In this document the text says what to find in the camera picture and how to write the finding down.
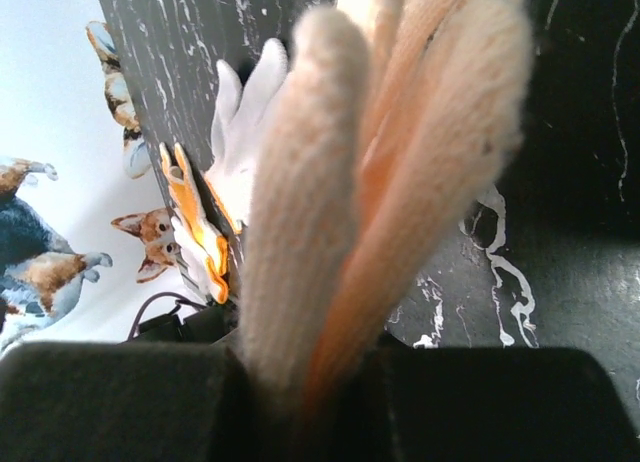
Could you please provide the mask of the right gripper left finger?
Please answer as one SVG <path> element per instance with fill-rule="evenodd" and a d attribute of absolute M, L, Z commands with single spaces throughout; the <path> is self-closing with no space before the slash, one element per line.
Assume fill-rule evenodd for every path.
<path fill-rule="evenodd" d="M 245 389 L 213 345 L 24 344 L 1 361 L 1 458 L 247 461 Z"/>

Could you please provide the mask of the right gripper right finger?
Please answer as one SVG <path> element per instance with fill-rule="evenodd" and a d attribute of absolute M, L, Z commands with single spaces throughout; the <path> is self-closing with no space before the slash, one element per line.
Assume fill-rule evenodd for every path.
<path fill-rule="evenodd" d="M 372 461 L 636 461 L 616 388 L 572 348 L 396 345 L 380 354 Z"/>

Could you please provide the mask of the cream glove red cuff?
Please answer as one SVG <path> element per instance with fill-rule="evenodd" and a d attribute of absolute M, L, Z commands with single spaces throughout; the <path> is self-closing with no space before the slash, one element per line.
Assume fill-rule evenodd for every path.
<path fill-rule="evenodd" d="M 307 10 L 258 163 L 243 361 L 262 403 L 317 406 L 519 149 L 526 0 Z"/>

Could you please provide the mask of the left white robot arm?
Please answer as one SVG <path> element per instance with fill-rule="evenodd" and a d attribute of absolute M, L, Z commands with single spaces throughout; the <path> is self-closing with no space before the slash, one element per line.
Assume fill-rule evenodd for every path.
<path fill-rule="evenodd" d="M 239 311 L 234 304 L 206 306 L 181 319 L 177 309 L 138 325 L 127 342 L 213 344 L 237 327 Z"/>

